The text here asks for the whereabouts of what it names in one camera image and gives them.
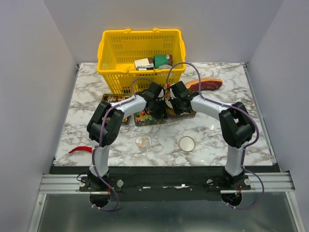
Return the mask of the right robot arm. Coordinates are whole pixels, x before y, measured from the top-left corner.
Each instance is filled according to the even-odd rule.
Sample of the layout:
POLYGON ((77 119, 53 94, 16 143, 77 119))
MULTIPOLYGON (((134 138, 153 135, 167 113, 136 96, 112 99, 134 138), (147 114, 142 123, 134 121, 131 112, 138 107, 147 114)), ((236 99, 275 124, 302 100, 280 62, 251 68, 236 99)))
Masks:
POLYGON ((246 147, 251 144, 252 136, 259 135, 258 126, 249 116, 244 104, 227 104, 207 99, 201 93, 190 92, 180 81, 170 86, 169 102, 176 114, 195 111, 210 116, 220 122, 223 139, 228 144, 227 162, 222 184, 227 189, 239 185, 243 172, 246 147))

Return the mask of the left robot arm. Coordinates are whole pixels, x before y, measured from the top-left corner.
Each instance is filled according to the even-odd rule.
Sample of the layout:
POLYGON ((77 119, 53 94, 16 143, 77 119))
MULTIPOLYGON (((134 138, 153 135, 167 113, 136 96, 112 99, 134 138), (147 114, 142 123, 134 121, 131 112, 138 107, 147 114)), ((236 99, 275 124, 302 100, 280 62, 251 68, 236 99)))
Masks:
POLYGON ((146 90, 133 94, 120 102, 99 103, 88 125, 87 132, 93 143, 90 172, 94 175, 90 185, 97 191, 104 190, 109 171, 108 156, 110 145, 116 140, 124 118, 142 111, 155 113, 155 117, 164 116, 165 90, 159 84, 152 82, 146 90))

